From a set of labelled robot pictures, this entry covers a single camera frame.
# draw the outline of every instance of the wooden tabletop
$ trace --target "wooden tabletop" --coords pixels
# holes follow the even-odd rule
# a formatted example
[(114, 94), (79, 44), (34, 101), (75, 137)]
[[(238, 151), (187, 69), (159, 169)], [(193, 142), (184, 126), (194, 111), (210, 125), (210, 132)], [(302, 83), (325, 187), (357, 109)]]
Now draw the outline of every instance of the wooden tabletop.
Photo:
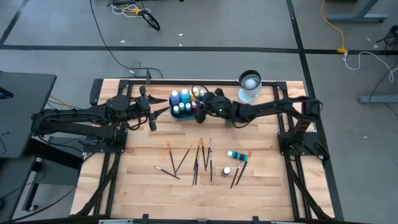
[[(117, 79), (105, 79), (98, 104), (114, 97), (118, 84)], [(132, 96), (139, 96), (139, 86), (133, 86)], [(305, 95), (302, 82), (287, 82), (287, 86), (290, 97)], [(207, 87), (210, 91), (221, 87), (228, 98), (238, 101), (239, 86)], [(183, 88), (190, 86), (146, 86), (147, 94), (163, 99), (167, 99), (171, 91)], [(272, 88), (263, 87), (261, 96), (254, 104), (273, 100)], [(164, 108), (168, 104), (165, 102), (152, 105), (152, 110)], [(295, 107), (300, 109), (300, 103), (295, 104)], [(157, 118), (156, 125), (157, 131), (154, 132), (150, 131), (148, 124), (143, 124), (137, 131), (128, 132), (126, 150), (119, 165), (112, 218), (141, 218), (143, 213), (148, 213), (149, 218), (162, 219), (252, 220), (252, 216), (258, 216), (260, 220), (294, 219), (284, 157), (279, 152), (279, 125), (276, 115), (257, 118), (247, 127), (236, 129), (226, 127), (220, 118), (209, 116), (203, 124), (197, 124), (195, 120), (176, 121), (166, 111)], [(198, 185), (192, 186), (192, 169), (200, 138), (204, 140), (206, 154), (209, 138), (212, 139), (213, 181), (210, 182), (210, 171), (204, 170), (200, 149)], [(154, 168), (159, 166), (173, 172), (168, 142), (176, 168), (192, 145), (177, 172), (180, 180)], [(245, 154), (252, 151), (251, 160), (239, 185), (232, 189), (230, 185), (239, 161), (227, 156), (230, 149)], [(103, 157), (103, 154), (97, 153), (84, 163), (71, 214), (79, 211), (96, 190)], [(308, 191), (325, 213), (333, 217), (321, 161), (314, 156), (303, 156), (302, 164)], [(224, 167), (231, 168), (231, 175), (221, 176)], [(296, 191), (303, 217), (301, 195), (297, 188)], [(105, 204), (106, 197), (103, 197), (102, 213)]]

